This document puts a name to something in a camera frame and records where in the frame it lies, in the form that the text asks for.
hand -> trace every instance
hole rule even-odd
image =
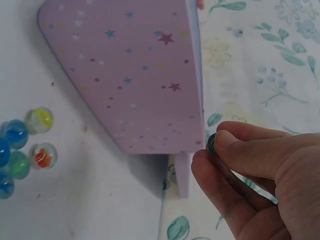
[[[205,9],[205,0],[196,0],[196,5],[200,10]]]
[[[192,172],[237,240],[320,238],[320,136],[223,122],[214,147],[198,151]],[[259,195],[231,170],[278,199]]]

white table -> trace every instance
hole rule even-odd
[[[110,139],[52,55],[37,24],[43,0],[0,1],[0,122],[39,106],[59,159],[32,169],[0,201],[1,240],[155,240],[166,156],[127,156]]]

floral tablecloth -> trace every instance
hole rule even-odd
[[[205,0],[199,20],[207,138],[226,120],[320,132],[319,0]],[[234,239],[192,174],[179,197],[174,159],[163,189],[160,240]]]

fingernail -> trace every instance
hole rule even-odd
[[[230,132],[226,130],[220,130],[215,135],[214,144],[221,148],[228,148],[234,142],[239,141],[235,136],[233,136]]]

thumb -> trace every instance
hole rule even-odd
[[[214,139],[217,155],[231,170],[272,180],[280,167],[283,173],[294,161],[306,157],[306,147],[317,145],[320,145],[320,136],[311,133],[241,141],[230,132],[220,130]]]

